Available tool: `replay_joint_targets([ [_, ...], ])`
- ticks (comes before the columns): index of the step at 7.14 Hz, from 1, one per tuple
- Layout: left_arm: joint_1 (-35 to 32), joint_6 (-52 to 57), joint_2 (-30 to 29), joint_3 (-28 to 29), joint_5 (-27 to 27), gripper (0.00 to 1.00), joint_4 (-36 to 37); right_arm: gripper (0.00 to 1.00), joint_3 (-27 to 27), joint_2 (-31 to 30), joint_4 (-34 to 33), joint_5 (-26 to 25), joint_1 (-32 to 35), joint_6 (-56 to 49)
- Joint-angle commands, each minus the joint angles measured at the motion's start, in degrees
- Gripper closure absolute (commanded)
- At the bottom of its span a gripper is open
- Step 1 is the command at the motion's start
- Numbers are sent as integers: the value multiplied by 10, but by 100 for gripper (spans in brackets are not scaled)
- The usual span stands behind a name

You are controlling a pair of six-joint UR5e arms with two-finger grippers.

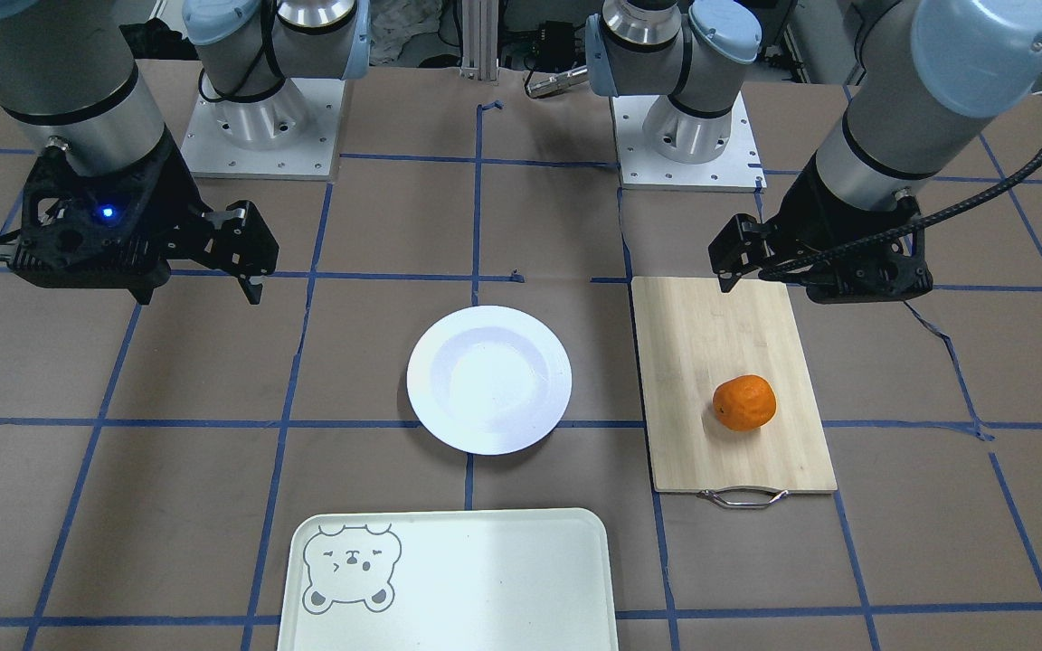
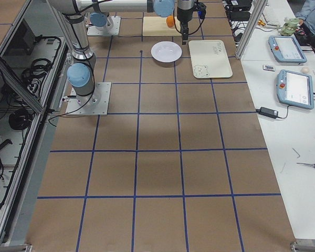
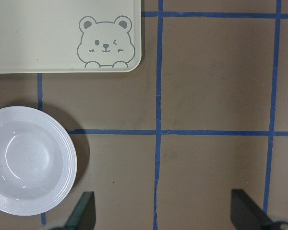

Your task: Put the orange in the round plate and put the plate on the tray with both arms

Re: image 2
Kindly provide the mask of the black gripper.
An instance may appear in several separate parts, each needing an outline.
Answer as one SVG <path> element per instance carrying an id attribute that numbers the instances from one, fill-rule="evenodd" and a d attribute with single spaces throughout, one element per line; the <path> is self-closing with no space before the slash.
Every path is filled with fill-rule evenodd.
<path id="1" fill-rule="evenodd" d="M 192 19 L 193 8 L 193 0 L 177 1 L 177 19 L 182 24 L 182 45 L 186 45 L 188 40 L 188 22 Z"/>

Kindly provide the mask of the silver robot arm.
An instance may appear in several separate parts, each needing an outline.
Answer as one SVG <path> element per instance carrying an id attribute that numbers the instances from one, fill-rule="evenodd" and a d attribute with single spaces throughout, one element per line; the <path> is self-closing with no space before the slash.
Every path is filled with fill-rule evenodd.
<path id="1" fill-rule="evenodd" d="M 90 13 L 90 22 L 99 30 L 111 29 L 114 26 L 109 13 L 102 12 L 98 1 L 92 1 L 93 12 Z"/>
<path id="2" fill-rule="evenodd" d="M 155 12 L 160 17 L 167 17 L 177 10 L 182 44 L 185 45 L 190 35 L 188 23 L 200 6 L 198 1 L 48 1 L 48 3 L 62 15 L 69 41 L 72 43 L 73 58 L 83 62 L 95 58 L 89 45 L 85 13 Z"/>

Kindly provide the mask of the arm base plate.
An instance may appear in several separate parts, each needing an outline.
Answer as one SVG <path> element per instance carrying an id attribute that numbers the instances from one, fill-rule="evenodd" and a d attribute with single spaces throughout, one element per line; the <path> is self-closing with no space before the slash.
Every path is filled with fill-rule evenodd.
<path id="1" fill-rule="evenodd" d="M 80 97 L 76 96 L 74 89 L 71 89 L 66 108 L 66 114 L 73 116 L 92 116 L 108 114 L 108 105 L 111 93 L 111 82 L 97 82 L 94 93 L 91 96 Z"/>
<path id="2" fill-rule="evenodd" d="M 120 31 L 120 16 L 105 16 L 101 13 L 92 13 L 90 15 L 90 23 L 87 35 L 96 36 L 117 36 Z"/>

